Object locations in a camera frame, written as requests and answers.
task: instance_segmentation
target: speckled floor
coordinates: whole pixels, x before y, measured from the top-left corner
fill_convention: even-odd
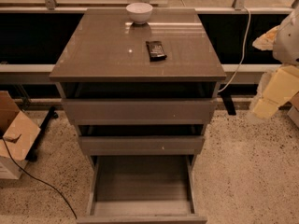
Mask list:
[[[217,110],[194,166],[197,209],[208,224],[299,223],[299,130],[279,111],[251,124],[248,111]],[[85,215],[93,170],[78,149],[63,111],[41,142],[38,161],[26,170],[59,189],[78,216]],[[41,121],[46,112],[28,112]],[[27,175],[0,180],[0,223],[76,223],[50,188]]]

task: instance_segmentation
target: black cable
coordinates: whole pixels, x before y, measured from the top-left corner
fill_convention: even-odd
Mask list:
[[[12,161],[13,161],[13,162],[14,162],[14,163],[15,163],[15,164],[16,164],[16,165],[17,165],[23,172],[25,172],[27,175],[29,175],[31,178],[33,178],[34,180],[39,181],[39,182],[41,182],[41,183],[43,183],[43,184],[45,184],[45,185],[51,187],[51,188],[54,189],[55,191],[57,191],[58,194],[61,195],[61,197],[64,199],[64,201],[66,202],[66,204],[68,205],[68,207],[71,209],[72,213],[73,213],[74,216],[75,216],[75,219],[77,219],[77,215],[76,215],[74,209],[72,208],[72,206],[71,206],[71,204],[68,202],[68,200],[65,198],[65,196],[64,196],[59,190],[57,190],[53,185],[51,185],[51,184],[49,184],[49,183],[47,183],[47,182],[45,182],[45,181],[43,181],[43,180],[41,180],[41,179],[38,179],[38,178],[36,178],[36,177],[30,175],[27,171],[25,171],[22,167],[20,167],[19,164],[16,163],[15,160],[12,158],[12,156],[11,156],[11,154],[10,154],[10,151],[9,151],[9,149],[8,149],[8,146],[7,146],[7,142],[5,141],[5,139],[4,139],[3,137],[1,137],[1,139],[3,140],[3,142],[4,142],[4,144],[5,144],[6,148],[7,148],[8,155],[9,155],[9,157],[12,159]]]

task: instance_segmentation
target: brown cabinet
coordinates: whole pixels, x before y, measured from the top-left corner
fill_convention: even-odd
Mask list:
[[[148,40],[166,60],[150,62]],[[78,223],[206,222],[191,171],[225,74],[194,10],[155,8],[141,26],[123,8],[88,10],[50,79],[94,165]]]

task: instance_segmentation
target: drawer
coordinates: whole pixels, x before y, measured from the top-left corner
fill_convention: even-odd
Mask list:
[[[215,99],[205,100],[63,100],[72,124],[204,124],[209,123]]]
[[[97,157],[87,216],[78,223],[203,224],[186,156]]]
[[[80,137],[82,152],[98,155],[172,155],[198,154],[203,148],[204,136],[128,136]]]

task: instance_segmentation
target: white bowl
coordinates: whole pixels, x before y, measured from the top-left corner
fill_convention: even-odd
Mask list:
[[[147,3],[133,3],[126,7],[129,17],[136,24],[144,24],[150,18],[152,5]]]

